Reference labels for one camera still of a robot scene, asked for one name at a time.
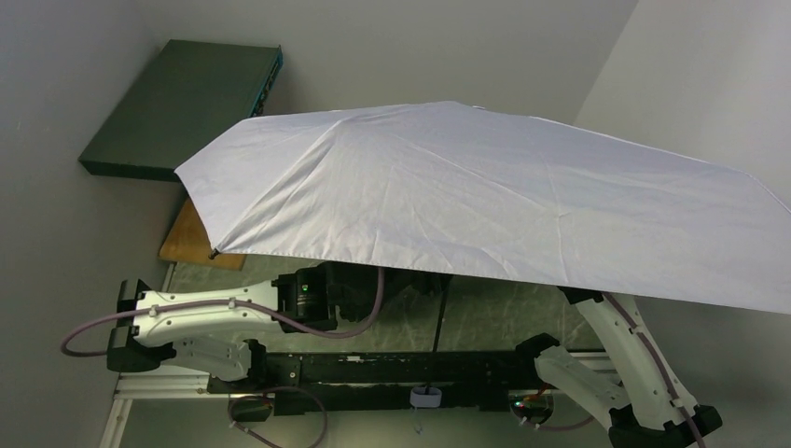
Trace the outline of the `purple folding umbrella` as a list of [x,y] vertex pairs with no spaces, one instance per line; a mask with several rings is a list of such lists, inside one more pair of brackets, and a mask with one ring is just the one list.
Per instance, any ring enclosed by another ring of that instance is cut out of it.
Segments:
[[756,178],[547,119],[253,118],[175,172],[222,253],[790,311],[790,211]]

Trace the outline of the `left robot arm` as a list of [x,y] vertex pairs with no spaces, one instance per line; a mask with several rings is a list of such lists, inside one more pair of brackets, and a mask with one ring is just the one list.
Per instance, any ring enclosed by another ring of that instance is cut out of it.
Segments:
[[106,349],[109,370],[146,372],[164,363],[225,382],[262,379],[262,335],[353,338],[404,290],[441,293],[441,273],[325,261],[238,288],[191,293],[122,291]]

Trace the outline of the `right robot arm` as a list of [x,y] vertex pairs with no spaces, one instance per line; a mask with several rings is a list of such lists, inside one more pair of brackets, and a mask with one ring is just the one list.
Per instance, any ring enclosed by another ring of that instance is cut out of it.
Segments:
[[615,374],[595,371],[543,333],[520,347],[536,376],[588,412],[614,447],[704,446],[723,419],[673,372],[634,297],[572,287],[561,292],[594,330]]

